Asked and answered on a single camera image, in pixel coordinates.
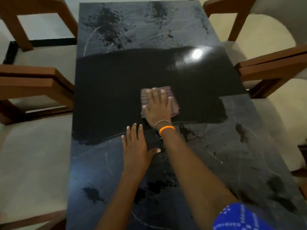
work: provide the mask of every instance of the person's right arm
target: person's right arm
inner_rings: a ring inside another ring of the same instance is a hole
[[[165,91],[161,92],[161,98],[156,89],[147,94],[149,104],[144,108],[148,123],[154,127],[160,120],[170,121],[171,100],[166,100]],[[163,121],[156,128],[160,130],[167,125],[169,123]],[[166,128],[161,137],[196,224],[200,229],[212,229],[213,222],[222,209],[238,200],[189,149],[175,130]]]

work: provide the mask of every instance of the dusty table surface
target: dusty table surface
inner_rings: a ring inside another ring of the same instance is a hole
[[[120,135],[135,122],[162,152],[127,229],[197,229],[163,143],[140,115],[140,89],[165,85],[180,106],[177,131],[232,193],[278,229],[306,228],[304,199],[218,45],[198,1],[80,5],[67,229],[96,226],[123,169]]]

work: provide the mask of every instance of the finger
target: finger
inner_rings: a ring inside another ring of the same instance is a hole
[[[136,140],[138,140],[137,137],[136,137],[136,123],[134,123],[132,125],[130,135],[131,135],[131,141],[132,142],[135,142]]]
[[[161,90],[161,104],[166,106],[166,92],[165,89]]]
[[[172,97],[169,97],[169,98],[168,98],[168,102],[167,102],[167,110],[168,110],[168,113],[171,113],[171,112],[172,112],[172,107],[173,107],[173,98],[172,98]]]
[[[143,105],[143,110],[144,110],[145,117],[147,117],[149,115],[148,105]]]
[[[140,124],[139,127],[138,127],[138,140],[139,141],[145,141],[143,125],[142,124]]]
[[[159,153],[159,152],[161,152],[161,149],[159,149],[159,148],[153,148],[153,149],[151,149],[151,150],[148,152],[148,154],[149,154],[150,157],[152,158],[155,154],[157,154],[157,153]]]
[[[126,142],[125,136],[122,135],[122,150],[126,152],[126,149],[127,149],[127,142]]]
[[[146,94],[147,94],[148,104],[149,104],[149,107],[150,107],[150,106],[152,106],[154,104],[153,94],[152,94],[151,89],[148,89],[146,91]]]
[[[152,90],[153,90],[152,93],[153,93],[153,99],[154,99],[153,101],[155,103],[159,103],[158,89],[157,88],[153,88]]]
[[[127,145],[130,143],[131,137],[130,137],[130,127],[127,126]]]

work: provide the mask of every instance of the forearm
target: forearm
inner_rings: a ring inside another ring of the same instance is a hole
[[[219,212],[236,198],[176,131],[166,128],[161,136],[195,222],[201,229],[211,228]]]
[[[95,230],[124,230],[126,228],[139,182],[139,178],[135,178],[132,174],[122,174],[115,195]]]

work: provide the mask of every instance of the black floor border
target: black floor border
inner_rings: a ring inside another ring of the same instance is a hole
[[[51,38],[30,40],[33,47],[69,46],[77,45],[76,38]],[[3,64],[14,64],[19,46],[16,41],[11,41],[6,52]]]

